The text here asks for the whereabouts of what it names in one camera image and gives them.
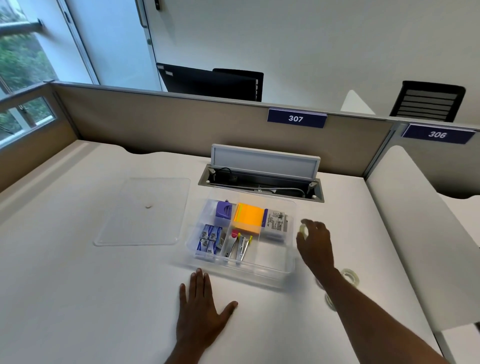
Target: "black chair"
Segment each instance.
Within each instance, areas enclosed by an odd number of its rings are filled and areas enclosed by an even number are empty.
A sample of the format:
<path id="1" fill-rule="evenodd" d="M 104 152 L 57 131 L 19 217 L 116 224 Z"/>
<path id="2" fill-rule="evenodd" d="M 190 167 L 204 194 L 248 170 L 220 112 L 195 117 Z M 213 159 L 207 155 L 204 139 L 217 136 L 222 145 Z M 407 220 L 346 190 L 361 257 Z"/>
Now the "black chair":
<path id="1" fill-rule="evenodd" d="M 238 76 L 251 77 L 257 80 L 257 100 L 262 101 L 262 92 L 264 89 L 264 74 L 262 72 L 255 71 L 243 71 L 243 70 L 230 70 L 228 68 L 214 68 L 213 72 L 222 72 L 229 74 L 236 74 Z"/>
<path id="2" fill-rule="evenodd" d="M 157 63 L 158 72 L 169 92 L 255 101 L 255 78 Z"/>
<path id="3" fill-rule="evenodd" d="M 462 86 L 403 81 L 390 116 L 453 122 L 463 96 Z"/>

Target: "blue sign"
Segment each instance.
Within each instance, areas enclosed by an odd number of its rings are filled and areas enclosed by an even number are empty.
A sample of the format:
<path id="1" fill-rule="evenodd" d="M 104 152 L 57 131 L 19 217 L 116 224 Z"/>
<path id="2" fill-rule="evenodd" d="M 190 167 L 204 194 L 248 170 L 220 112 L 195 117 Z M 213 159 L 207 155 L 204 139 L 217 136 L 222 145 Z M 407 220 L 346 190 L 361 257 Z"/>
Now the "blue sign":
<path id="1" fill-rule="evenodd" d="M 293 111 L 284 109 L 269 109 L 267 121 L 280 122 L 282 124 L 293 124 L 300 126 L 311 126 L 323 128 L 327 120 L 327 114 Z"/>
<path id="2" fill-rule="evenodd" d="M 474 134 L 475 131 L 469 129 L 441 128 L 438 126 L 410 124 L 403 132 L 402 138 L 466 144 Z"/>

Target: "green foliage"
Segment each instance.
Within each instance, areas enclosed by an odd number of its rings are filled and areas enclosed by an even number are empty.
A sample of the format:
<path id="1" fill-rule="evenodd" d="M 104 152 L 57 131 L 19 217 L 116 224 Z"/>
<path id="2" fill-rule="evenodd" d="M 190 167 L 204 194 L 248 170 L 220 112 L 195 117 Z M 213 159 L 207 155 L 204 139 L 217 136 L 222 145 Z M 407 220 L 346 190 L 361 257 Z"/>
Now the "green foliage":
<path id="1" fill-rule="evenodd" d="M 20 20 L 17 14 L 0 9 L 0 23 Z M 34 34 L 0 37 L 0 75 L 12 91 L 43 80 L 57 78 Z M 39 121 L 51 114 L 41 99 L 32 100 L 24 106 L 34 121 Z M 1 113 L 0 133 L 3 129 L 15 133 L 20 131 L 21 127 L 10 113 Z"/>

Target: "hand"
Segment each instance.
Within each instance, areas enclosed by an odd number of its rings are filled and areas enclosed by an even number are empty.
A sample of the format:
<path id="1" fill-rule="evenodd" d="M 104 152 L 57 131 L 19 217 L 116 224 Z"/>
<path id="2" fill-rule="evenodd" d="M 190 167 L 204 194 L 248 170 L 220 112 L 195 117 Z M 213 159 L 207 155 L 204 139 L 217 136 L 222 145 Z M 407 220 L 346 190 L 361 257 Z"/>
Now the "hand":
<path id="1" fill-rule="evenodd" d="M 335 269 L 330 232 L 322 222 L 307 219 L 301 222 L 307 226 L 308 237 L 305 240 L 298 232 L 297 248 L 305 264 L 322 283 L 324 277 Z"/>
<path id="2" fill-rule="evenodd" d="M 217 314 L 210 277 L 198 268 L 190 277 L 188 302 L 185 285 L 180 285 L 177 345 L 201 355 L 213 344 L 237 306 L 238 302 L 230 302 L 221 314 Z"/>

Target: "forearm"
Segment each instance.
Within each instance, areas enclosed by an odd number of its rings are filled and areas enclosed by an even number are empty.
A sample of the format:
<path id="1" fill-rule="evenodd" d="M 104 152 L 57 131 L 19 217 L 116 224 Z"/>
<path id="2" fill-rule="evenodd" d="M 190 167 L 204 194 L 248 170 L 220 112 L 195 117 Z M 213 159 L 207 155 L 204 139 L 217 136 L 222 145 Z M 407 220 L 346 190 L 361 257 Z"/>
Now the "forearm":
<path id="1" fill-rule="evenodd" d="M 426 342 L 346 281 L 314 273 L 330 296 L 360 363 L 446 363 Z"/>
<path id="2" fill-rule="evenodd" d="M 165 364 L 197 364 L 202 354 L 203 350 L 177 343 Z"/>

